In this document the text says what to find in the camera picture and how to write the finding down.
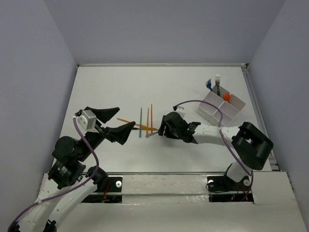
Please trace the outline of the copper metal spoon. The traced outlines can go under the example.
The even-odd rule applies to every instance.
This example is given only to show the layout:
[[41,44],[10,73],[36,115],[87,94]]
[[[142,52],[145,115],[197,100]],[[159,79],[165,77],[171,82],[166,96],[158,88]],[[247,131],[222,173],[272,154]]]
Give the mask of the copper metal spoon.
[[153,136],[153,135],[156,135],[156,134],[158,134],[158,131],[155,131],[155,132],[152,132],[152,133],[147,133],[147,134],[145,135],[145,137],[146,137],[146,138],[149,138],[149,137],[151,137],[151,136]]

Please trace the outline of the blue plastic fork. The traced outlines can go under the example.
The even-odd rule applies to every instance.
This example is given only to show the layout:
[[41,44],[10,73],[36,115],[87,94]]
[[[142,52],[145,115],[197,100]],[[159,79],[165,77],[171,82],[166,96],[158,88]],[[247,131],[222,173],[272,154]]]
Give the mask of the blue plastic fork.
[[211,79],[209,79],[209,80],[206,81],[206,87],[207,87],[211,92],[213,92],[212,84],[211,84]]

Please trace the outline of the orange plastic spoon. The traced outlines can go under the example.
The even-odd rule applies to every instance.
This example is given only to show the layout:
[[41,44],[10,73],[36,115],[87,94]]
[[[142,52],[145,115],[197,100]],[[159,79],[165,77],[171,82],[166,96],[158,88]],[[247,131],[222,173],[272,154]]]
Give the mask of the orange plastic spoon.
[[230,103],[230,94],[228,92],[224,93],[222,98],[224,99],[224,101]]

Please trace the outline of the silver fork teal handle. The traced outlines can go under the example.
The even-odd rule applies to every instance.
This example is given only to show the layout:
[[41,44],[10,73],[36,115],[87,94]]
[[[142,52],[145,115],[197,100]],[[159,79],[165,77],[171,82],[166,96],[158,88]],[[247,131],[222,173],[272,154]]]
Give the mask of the silver fork teal handle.
[[219,73],[217,73],[216,77],[215,77],[215,85],[216,85],[216,90],[217,90],[218,96],[220,96],[220,77],[221,77],[221,75]]

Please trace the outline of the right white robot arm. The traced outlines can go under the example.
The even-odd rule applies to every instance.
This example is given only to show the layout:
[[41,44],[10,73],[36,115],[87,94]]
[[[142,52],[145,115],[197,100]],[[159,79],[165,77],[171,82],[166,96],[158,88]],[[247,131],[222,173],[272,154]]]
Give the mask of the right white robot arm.
[[244,177],[262,170],[274,147],[273,142],[250,122],[238,127],[216,127],[201,122],[188,123],[177,112],[163,116],[158,135],[190,144],[226,146],[235,159],[222,178],[226,189],[234,189]]

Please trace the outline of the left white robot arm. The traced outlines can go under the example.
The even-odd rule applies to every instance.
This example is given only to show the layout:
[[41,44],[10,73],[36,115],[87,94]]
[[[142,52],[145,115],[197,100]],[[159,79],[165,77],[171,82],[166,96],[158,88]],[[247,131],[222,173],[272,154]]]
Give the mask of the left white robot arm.
[[86,107],[73,116],[80,139],[59,138],[52,156],[55,163],[36,202],[24,209],[11,223],[10,232],[56,232],[69,213],[89,194],[108,190],[108,174],[100,168],[95,149],[104,141],[123,145],[135,122],[117,128],[103,127],[119,108]]

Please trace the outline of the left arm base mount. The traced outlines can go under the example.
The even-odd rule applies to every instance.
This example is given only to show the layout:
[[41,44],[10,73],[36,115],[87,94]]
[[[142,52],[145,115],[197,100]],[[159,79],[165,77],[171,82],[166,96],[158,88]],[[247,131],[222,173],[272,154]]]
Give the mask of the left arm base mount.
[[106,187],[97,189],[88,195],[82,203],[121,203],[122,182],[122,175],[110,175]]

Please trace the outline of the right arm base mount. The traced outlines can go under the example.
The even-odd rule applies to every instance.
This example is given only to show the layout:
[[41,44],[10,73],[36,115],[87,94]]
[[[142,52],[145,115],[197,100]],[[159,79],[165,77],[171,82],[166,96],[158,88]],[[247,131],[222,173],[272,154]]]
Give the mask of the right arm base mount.
[[211,203],[254,202],[251,181],[245,176],[236,183],[223,175],[207,177],[205,185]]

